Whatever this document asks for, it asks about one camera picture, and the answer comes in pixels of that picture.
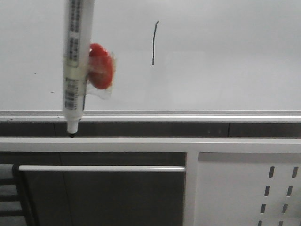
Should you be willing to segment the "white metal whiteboard stand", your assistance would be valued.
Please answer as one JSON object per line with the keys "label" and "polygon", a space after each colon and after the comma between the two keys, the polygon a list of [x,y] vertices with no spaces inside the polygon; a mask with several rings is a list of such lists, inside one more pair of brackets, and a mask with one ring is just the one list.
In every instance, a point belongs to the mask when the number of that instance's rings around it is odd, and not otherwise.
{"label": "white metal whiteboard stand", "polygon": [[301,141],[3,137],[8,152],[185,152],[186,226],[298,226]]}

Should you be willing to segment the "white whiteboard with aluminium frame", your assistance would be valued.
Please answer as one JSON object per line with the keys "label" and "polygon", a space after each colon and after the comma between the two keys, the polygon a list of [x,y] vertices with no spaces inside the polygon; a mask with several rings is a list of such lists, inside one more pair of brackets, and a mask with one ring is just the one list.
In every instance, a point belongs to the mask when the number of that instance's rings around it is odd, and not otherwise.
{"label": "white whiteboard with aluminium frame", "polygon": [[[0,120],[63,121],[63,0],[0,3]],[[84,121],[300,122],[298,0],[97,0],[116,59]]]}

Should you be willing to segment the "red magnet taped to marker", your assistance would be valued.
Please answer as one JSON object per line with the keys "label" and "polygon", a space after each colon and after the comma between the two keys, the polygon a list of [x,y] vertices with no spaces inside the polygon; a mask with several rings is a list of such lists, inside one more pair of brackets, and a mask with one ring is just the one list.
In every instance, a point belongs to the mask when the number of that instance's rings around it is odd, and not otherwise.
{"label": "red magnet taped to marker", "polygon": [[90,44],[86,93],[100,99],[112,95],[116,71],[114,54],[98,43]]}

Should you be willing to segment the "dark slatted chair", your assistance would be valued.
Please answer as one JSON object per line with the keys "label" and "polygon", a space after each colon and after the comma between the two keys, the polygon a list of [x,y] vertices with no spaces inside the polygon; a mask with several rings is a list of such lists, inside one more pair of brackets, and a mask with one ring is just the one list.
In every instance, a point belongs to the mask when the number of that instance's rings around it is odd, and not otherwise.
{"label": "dark slatted chair", "polygon": [[0,165],[0,224],[34,226],[31,207],[16,166]]}

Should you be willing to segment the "white whiteboard marker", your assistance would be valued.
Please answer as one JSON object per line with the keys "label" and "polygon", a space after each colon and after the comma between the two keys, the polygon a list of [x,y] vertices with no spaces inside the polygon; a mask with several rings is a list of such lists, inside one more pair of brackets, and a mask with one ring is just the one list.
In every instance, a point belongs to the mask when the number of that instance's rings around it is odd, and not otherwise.
{"label": "white whiteboard marker", "polygon": [[89,52],[95,2],[67,0],[63,43],[63,115],[71,138],[85,109]]}

